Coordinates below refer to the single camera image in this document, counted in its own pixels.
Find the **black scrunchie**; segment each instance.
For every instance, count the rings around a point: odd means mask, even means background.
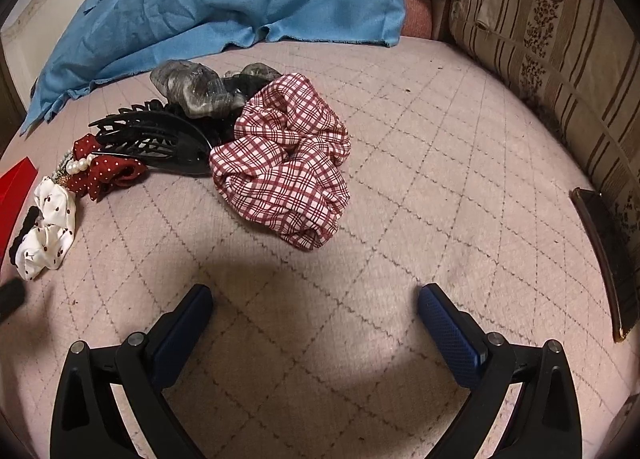
[[[18,254],[18,248],[20,248],[20,245],[27,233],[29,233],[29,231],[36,225],[36,221],[40,215],[42,215],[42,212],[40,212],[40,208],[37,206],[29,208],[27,217],[24,218],[22,223],[22,229],[14,239],[14,243],[11,245],[11,248],[9,248],[9,260],[13,265],[15,265],[15,256]]]

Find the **red box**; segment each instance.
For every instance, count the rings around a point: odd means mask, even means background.
[[[0,262],[14,232],[15,222],[38,171],[29,158],[0,178]]]

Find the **white scrunchie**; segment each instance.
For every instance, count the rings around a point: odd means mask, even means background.
[[[44,267],[58,269],[76,235],[76,194],[46,177],[33,195],[42,216],[15,256],[18,273],[25,280],[35,279]]]

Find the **blue cloth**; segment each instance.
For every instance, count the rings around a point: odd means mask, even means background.
[[[86,0],[43,68],[20,132],[68,98],[169,58],[284,37],[393,46],[403,19],[404,0]]]

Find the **beige quilted bedspread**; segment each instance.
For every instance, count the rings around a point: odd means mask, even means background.
[[[212,287],[217,311],[166,395],[207,458],[424,457],[467,395],[415,315],[416,286],[432,280],[487,331],[563,342],[593,457],[635,386],[638,332],[613,343],[568,198],[589,183],[532,113],[471,59],[419,39],[260,44],[202,61],[299,71],[345,120],[351,203],[340,230],[297,251],[242,222],[207,178],[152,173],[80,201],[64,264],[29,283],[27,305],[0,326],[1,406],[39,457],[69,345],[118,344],[195,282]],[[69,102],[12,141],[0,173],[30,156],[48,174],[88,122],[155,96],[145,74]],[[11,272],[5,260],[2,277]]]

